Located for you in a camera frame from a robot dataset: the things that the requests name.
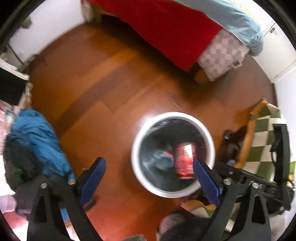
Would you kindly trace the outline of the blue jacket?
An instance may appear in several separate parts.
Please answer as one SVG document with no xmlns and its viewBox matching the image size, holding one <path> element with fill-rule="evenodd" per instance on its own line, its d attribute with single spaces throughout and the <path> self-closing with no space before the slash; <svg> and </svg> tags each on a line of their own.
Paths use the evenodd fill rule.
<svg viewBox="0 0 296 241">
<path fill-rule="evenodd" d="M 75 179 L 74 171 L 60 147 L 52 126 L 42 114 L 21 110 L 6 136 L 3 150 L 6 178 L 24 183 L 43 174 Z"/>
</svg>

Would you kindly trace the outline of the bed with red sheet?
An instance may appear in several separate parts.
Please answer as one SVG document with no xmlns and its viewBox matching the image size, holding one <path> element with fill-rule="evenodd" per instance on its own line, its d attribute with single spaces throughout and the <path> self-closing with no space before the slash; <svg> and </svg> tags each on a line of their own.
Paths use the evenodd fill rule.
<svg viewBox="0 0 296 241">
<path fill-rule="evenodd" d="M 200 84 L 240 67 L 249 49 L 204 13 L 175 1 L 81 1 L 86 21 L 113 16 Z"/>
</svg>

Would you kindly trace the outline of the black fuzzy trouser leg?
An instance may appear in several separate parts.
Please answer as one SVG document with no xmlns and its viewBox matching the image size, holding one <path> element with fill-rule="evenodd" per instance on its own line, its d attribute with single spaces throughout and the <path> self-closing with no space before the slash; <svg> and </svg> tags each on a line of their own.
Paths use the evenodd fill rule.
<svg viewBox="0 0 296 241">
<path fill-rule="evenodd" d="M 208 218 L 186 217 L 181 213 L 165 216 L 156 231 L 157 240 L 197 240 L 206 228 Z"/>
</svg>

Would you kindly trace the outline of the light blue duvet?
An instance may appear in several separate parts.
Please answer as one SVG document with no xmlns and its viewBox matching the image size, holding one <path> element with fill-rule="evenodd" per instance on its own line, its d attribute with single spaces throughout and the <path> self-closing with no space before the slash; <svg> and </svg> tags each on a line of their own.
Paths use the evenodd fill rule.
<svg viewBox="0 0 296 241">
<path fill-rule="evenodd" d="M 252 56 L 263 50 L 263 33 L 260 26 L 244 11 L 229 1 L 188 0 L 178 3 L 203 12 L 211 20 L 231 32 L 249 49 Z"/>
</svg>

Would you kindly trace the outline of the green white checkered tablecloth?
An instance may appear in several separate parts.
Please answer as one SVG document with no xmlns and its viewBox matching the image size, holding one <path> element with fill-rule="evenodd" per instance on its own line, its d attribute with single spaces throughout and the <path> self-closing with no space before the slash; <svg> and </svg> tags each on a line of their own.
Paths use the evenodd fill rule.
<svg viewBox="0 0 296 241">
<path fill-rule="evenodd" d="M 275 181 L 275 166 L 272 157 L 275 159 L 280 157 L 280 154 L 270 152 L 275 142 L 273 124 L 286 124 L 286 121 L 280 109 L 268 103 L 265 98 L 254 107 L 250 114 L 250 121 L 235 167 L 257 174 L 268 181 Z M 290 163 L 288 178 L 295 184 L 295 161 Z M 199 199 L 186 200 L 180 206 L 199 217 L 211 217 L 216 209 L 213 204 L 206 204 L 206 201 Z M 270 215 L 272 235 L 284 232 L 286 224 L 284 214 Z"/>
</svg>

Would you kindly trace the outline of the red soda can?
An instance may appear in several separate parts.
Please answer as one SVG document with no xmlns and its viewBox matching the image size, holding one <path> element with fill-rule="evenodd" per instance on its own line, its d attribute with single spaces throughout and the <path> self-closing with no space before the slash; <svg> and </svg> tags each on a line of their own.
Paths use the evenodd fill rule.
<svg viewBox="0 0 296 241">
<path fill-rule="evenodd" d="M 193 162 L 196 159 L 196 145 L 182 143 L 175 148 L 174 167 L 178 178 L 194 179 Z"/>
</svg>

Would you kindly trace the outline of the white round trash bin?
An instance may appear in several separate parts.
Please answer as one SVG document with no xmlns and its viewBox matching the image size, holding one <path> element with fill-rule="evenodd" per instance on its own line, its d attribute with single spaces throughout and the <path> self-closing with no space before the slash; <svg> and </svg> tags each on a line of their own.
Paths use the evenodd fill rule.
<svg viewBox="0 0 296 241">
<path fill-rule="evenodd" d="M 201 188 L 196 178 L 176 175 L 174 160 L 180 144 L 195 144 L 198 160 L 213 168 L 216 152 L 212 136 L 189 114 L 162 113 L 146 120 L 138 131 L 132 144 L 132 169 L 139 183 L 152 194 L 181 198 Z"/>
</svg>

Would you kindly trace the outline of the white door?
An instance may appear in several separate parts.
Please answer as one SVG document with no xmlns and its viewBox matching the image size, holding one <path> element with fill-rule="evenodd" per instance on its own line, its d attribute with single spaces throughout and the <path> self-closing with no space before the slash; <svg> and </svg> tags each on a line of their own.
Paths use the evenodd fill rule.
<svg viewBox="0 0 296 241">
<path fill-rule="evenodd" d="M 295 49 L 272 18 L 256 18 L 263 32 L 263 50 L 254 60 L 274 83 L 295 66 Z"/>
</svg>

